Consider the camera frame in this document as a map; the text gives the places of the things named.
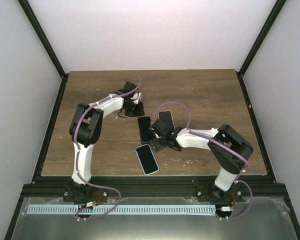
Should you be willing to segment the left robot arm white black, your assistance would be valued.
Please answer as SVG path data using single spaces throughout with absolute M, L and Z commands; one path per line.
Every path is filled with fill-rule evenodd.
M 125 118 L 143 117 L 141 82 L 127 81 L 122 89 L 92 103 L 78 104 L 69 134 L 74 147 L 74 167 L 70 187 L 79 201 L 87 202 L 92 196 L 89 181 L 92 178 L 91 161 L 93 149 L 101 136 L 103 119 L 113 112 L 124 112 Z

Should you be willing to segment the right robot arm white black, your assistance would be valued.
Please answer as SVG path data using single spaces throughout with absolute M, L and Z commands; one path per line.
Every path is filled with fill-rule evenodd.
M 186 148 L 211 151 L 218 163 L 220 171 L 211 187 L 213 198 L 219 202 L 230 196 L 232 185 L 240 174 L 249 166 L 249 158 L 254 152 L 253 146 L 230 125 L 209 130 L 173 128 L 163 119 L 150 124 L 153 132 L 150 146 L 159 152 L 166 147 L 181 152 Z

